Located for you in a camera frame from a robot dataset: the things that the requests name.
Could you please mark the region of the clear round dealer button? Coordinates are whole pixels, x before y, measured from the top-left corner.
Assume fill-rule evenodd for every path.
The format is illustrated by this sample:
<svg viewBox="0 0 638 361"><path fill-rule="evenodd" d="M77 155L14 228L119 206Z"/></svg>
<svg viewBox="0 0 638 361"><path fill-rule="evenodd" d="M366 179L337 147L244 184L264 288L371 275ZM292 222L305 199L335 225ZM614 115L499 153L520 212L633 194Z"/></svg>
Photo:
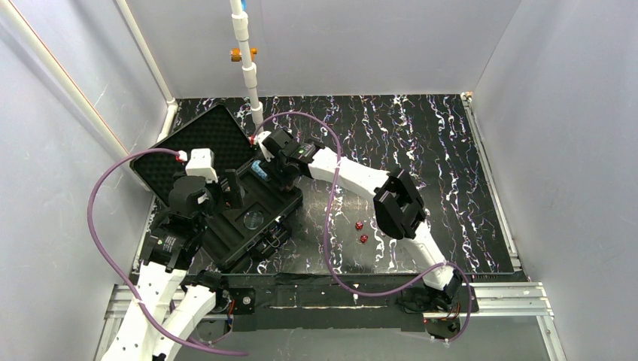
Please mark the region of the clear round dealer button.
<svg viewBox="0 0 638 361"><path fill-rule="evenodd" d="M264 222L261 211L247 211L243 218L244 225L249 230L259 229Z"/></svg>

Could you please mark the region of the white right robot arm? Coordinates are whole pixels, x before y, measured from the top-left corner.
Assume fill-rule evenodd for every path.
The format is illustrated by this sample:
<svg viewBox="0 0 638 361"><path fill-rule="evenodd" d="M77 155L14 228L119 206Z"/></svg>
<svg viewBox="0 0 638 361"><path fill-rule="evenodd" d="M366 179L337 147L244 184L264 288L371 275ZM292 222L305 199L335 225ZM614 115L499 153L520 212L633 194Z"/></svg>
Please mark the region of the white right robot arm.
<svg viewBox="0 0 638 361"><path fill-rule="evenodd" d="M335 181L337 186L371 202L378 229L403 241L417 266L428 271L422 276L425 287L445 303L456 297L463 278L446 262L431 235L424 200L406 170L370 168L340 156L320 142L299 143L283 129L260 132L251 143L264 156L261 168L281 188L305 176L316 181Z"/></svg>

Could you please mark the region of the blue poker chip stack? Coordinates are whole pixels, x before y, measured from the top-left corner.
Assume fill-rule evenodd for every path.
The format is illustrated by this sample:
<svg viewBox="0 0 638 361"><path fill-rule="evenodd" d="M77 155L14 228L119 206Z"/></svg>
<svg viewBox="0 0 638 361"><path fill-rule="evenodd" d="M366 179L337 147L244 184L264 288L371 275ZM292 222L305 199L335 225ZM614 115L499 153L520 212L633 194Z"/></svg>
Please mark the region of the blue poker chip stack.
<svg viewBox="0 0 638 361"><path fill-rule="evenodd" d="M255 160L252 165L251 165L251 169L253 170L253 172L255 174L257 174L261 179L263 179L264 181L269 181L269 175L266 173L266 171L261 167L261 161L260 160Z"/></svg>

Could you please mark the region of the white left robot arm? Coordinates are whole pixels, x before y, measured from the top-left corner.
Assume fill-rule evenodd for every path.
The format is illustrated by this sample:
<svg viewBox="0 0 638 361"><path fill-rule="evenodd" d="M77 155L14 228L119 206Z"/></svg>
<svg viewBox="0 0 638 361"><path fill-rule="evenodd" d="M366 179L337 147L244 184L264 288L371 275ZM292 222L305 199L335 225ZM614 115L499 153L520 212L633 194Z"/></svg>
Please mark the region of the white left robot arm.
<svg viewBox="0 0 638 361"><path fill-rule="evenodd" d="M173 360L183 347L232 355L230 350L216 350L189 339L199 321L216 305L221 275L205 272L198 276L187 285L179 306L171 307L175 292L202 246L206 220L225 207L215 170L210 166L188 167L186 174L173 183L164 214L156 215L150 226L135 284L101 243L96 243L132 292L123 322L103 360Z"/></svg>

